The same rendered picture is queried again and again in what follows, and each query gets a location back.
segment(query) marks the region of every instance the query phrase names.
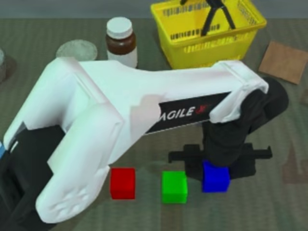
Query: yellow basket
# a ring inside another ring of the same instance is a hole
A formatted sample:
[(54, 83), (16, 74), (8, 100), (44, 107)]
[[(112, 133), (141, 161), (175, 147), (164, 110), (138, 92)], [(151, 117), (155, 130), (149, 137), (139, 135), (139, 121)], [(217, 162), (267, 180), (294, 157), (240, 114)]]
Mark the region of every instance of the yellow basket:
[(210, 6), (205, 0), (180, 0), (151, 5), (160, 45), (173, 69), (211, 66), (219, 60), (244, 58), (257, 31), (267, 21), (250, 0), (222, 0), (235, 24), (230, 29), (222, 9), (218, 9), (209, 32), (201, 36)]

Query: jar label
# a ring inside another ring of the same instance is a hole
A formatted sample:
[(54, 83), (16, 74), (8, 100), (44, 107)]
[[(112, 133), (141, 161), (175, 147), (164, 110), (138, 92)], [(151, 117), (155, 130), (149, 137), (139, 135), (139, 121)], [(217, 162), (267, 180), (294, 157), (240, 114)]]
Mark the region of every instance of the jar label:
[(137, 48), (125, 55), (112, 54), (107, 51), (108, 60), (117, 60), (125, 66), (136, 68), (138, 64)]

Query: gray round object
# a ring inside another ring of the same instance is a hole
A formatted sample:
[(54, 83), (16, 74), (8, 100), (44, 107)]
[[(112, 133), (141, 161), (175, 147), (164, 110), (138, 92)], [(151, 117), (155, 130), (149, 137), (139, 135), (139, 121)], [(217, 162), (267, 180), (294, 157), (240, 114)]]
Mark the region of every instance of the gray round object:
[(93, 61), (97, 58), (97, 48), (93, 43), (85, 40), (72, 40), (58, 49), (56, 57), (74, 57), (77, 61)]
[(5, 53), (0, 49), (0, 83), (6, 78)]

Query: table surface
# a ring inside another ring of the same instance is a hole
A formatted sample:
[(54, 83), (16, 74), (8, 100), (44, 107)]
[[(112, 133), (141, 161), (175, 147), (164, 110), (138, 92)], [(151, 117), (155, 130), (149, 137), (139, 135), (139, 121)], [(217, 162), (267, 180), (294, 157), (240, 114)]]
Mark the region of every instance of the table surface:
[[(0, 47), (17, 64), (0, 85), (1, 137), (61, 44), (85, 39), (97, 45), (99, 59), (106, 59), (105, 24), (103, 19), (0, 20)], [(154, 21), (136, 19), (133, 25), (140, 69), (168, 70)], [(269, 20), (244, 63), (257, 71), (271, 40), (308, 51), (307, 25), (305, 19)], [(189, 179), (187, 204), (163, 205), (162, 170), (183, 169), (182, 163), (168, 164), (167, 154), (187, 143), (201, 143), (201, 128), (193, 125), (145, 136), (112, 165), (136, 168), (136, 200), (111, 200), (107, 180), (90, 208), (53, 231), (307, 231), (308, 106), (300, 100), (308, 88), (308, 71), (299, 85), (279, 81), (289, 94), (289, 109), (248, 137), (255, 148), (270, 145), (274, 153), (271, 160), (257, 163), (256, 176), (234, 180), (225, 194), (203, 194), (200, 183)]]

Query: red logo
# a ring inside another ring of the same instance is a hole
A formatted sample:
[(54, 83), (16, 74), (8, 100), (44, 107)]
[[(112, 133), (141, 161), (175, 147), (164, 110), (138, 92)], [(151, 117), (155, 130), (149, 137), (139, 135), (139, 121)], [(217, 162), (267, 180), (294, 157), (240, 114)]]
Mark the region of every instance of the red logo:
[(208, 108), (208, 105), (201, 105), (198, 109), (196, 109), (196, 113), (197, 114), (204, 113), (207, 108)]

